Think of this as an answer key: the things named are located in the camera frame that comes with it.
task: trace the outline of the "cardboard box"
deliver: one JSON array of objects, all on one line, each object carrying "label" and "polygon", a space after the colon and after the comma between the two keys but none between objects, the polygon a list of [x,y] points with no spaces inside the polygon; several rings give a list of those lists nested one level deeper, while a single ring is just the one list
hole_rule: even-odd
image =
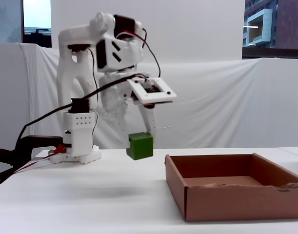
[{"label": "cardboard box", "polygon": [[186,221],[298,218],[298,176],[257,155],[166,156]]}]

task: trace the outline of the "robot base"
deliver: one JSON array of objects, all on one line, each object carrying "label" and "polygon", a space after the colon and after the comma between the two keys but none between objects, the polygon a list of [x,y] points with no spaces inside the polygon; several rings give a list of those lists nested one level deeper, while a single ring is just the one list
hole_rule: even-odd
[{"label": "robot base", "polygon": [[90,154],[85,156],[79,156],[79,157],[72,157],[69,153],[64,154],[57,154],[50,159],[51,163],[58,164],[60,162],[80,162],[81,164],[87,164],[89,162],[96,161],[101,158],[101,150],[98,146],[93,147]]}]

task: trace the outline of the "electrical wire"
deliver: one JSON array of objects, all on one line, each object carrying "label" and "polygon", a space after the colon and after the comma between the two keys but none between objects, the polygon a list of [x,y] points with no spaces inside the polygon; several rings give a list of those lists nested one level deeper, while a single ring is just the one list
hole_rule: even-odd
[{"label": "electrical wire", "polygon": [[98,113],[95,110],[91,110],[91,111],[95,112],[96,117],[97,117],[95,126],[94,126],[94,128],[92,130],[92,136],[94,136],[94,131],[95,131],[96,125],[98,124],[98,120],[99,120],[99,115],[98,115]]},{"label": "electrical wire", "polygon": [[139,78],[143,78],[144,79],[144,82],[148,82],[148,78],[149,77],[146,77],[145,75],[137,75],[136,77],[139,77]]},{"label": "electrical wire", "polygon": [[42,159],[40,159],[40,160],[37,160],[36,162],[32,162],[32,163],[30,163],[30,164],[27,164],[27,165],[25,165],[25,166],[23,166],[23,167],[17,169],[15,172],[13,172],[13,174],[18,173],[19,171],[21,171],[21,170],[23,170],[23,169],[25,169],[25,168],[28,168],[28,167],[34,165],[35,163],[38,163],[39,161],[48,159],[48,158],[50,158],[50,157],[52,157],[52,156],[54,156],[54,155],[57,155],[57,154],[59,154],[59,153],[61,153],[61,151],[58,151],[58,152],[53,153],[53,154],[50,154],[50,155],[48,155],[48,156],[46,156],[46,157],[44,157],[44,158],[42,158]]},{"label": "electrical wire", "polygon": [[116,38],[118,38],[119,36],[121,35],[130,35],[130,36],[134,36],[134,37],[137,37],[139,38],[140,40],[143,41],[143,43],[148,47],[148,50],[151,52],[151,54],[153,55],[154,59],[155,59],[155,62],[157,63],[158,65],[158,68],[159,68],[159,77],[160,77],[160,67],[159,67],[159,62],[157,60],[157,58],[155,57],[154,53],[152,52],[152,50],[150,49],[148,43],[145,41],[145,39],[143,39],[142,37],[140,37],[139,35],[135,34],[135,33],[132,33],[132,32],[129,32],[129,31],[122,31],[121,33],[117,34]]},{"label": "electrical wire", "polygon": [[147,30],[145,30],[145,28],[143,28],[142,30],[145,32],[144,41],[142,45],[142,48],[144,48],[145,42],[147,41]]},{"label": "electrical wire", "polygon": [[94,53],[92,52],[91,49],[88,48],[88,50],[90,51],[91,57],[92,57],[92,75],[94,77],[94,81],[95,81],[95,84],[96,84],[96,89],[98,89],[98,85],[97,85],[97,81],[96,81],[96,77],[95,77],[95,57],[94,57]]},{"label": "electrical wire", "polygon": [[[105,89],[107,89],[107,88],[109,88],[109,87],[111,87],[111,86],[113,86],[113,85],[117,85],[117,84],[119,84],[119,83],[125,82],[125,81],[127,81],[128,79],[132,79],[132,78],[134,78],[134,77],[136,77],[136,76],[138,76],[138,75],[139,75],[139,76],[140,76],[140,75],[143,76],[143,74],[141,74],[141,73],[136,73],[136,74],[133,74],[133,75],[130,75],[130,76],[123,77],[123,78],[121,78],[121,79],[115,80],[115,81],[110,82],[110,83],[108,83],[108,84],[106,84],[106,85],[100,87],[99,89],[97,89],[97,90],[91,92],[90,94],[87,94],[86,96],[82,97],[79,101],[86,100],[86,99],[92,97],[93,95],[98,94],[99,92],[101,92],[101,91],[103,91],[103,90],[105,90]],[[57,108],[57,109],[54,109],[54,110],[48,112],[47,114],[45,114],[45,115],[43,115],[43,116],[41,116],[41,117],[39,117],[39,118],[37,118],[37,119],[35,119],[35,120],[29,122],[28,124],[25,124],[24,127],[22,128],[20,134],[19,134],[19,137],[18,137],[18,140],[17,140],[17,143],[16,143],[16,148],[18,147],[18,142],[19,142],[19,140],[21,139],[21,137],[22,137],[22,135],[23,135],[25,129],[26,129],[28,126],[30,126],[30,125],[32,125],[32,124],[34,124],[34,123],[37,123],[37,122],[43,120],[44,118],[46,118],[46,117],[48,117],[48,116],[50,116],[50,115],[52,115],[52,114],[54,114],[54,113],[56,113],[56,112],[58,112],[58,111],[64,110],[64,109],[69,108],[69,107],[72,107],[72,106],[73,106],[73,103],[69,103],[69,104],[67,104],[67,105],[61,106],[61,107],[59,107],[59,108]]]}]

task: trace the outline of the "cardboard box flap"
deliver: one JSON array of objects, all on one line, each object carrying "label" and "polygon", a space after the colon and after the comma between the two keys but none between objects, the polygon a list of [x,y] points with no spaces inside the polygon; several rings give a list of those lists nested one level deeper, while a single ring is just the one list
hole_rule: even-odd
[{"label": "cardboard box flap", "polygon": [[298,175],[258,154],[252,155],[250,176],[265,186],[282,187],[298,184]]},{"label": "cardboard box flap", "polygon": [[165,158],[166,180],[181,215],[186,216],[187,184],[169,155]]},{"label": "cardboard box flap", "polygon": [[298,218],[298,189],[273,186],[195,186],[187,190],[187,221]]},{"label": "cardboard box flap", "polygon": [[171,156],[183,178],[249,176],[252,155]]}]

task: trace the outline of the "brick building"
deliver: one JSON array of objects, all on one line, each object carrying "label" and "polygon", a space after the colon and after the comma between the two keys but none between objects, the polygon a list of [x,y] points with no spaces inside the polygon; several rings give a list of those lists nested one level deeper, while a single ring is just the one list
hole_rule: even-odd
[{"label": "brick building", "polygon": [[298,49],[298,0],[246,0],[243,47]]}]

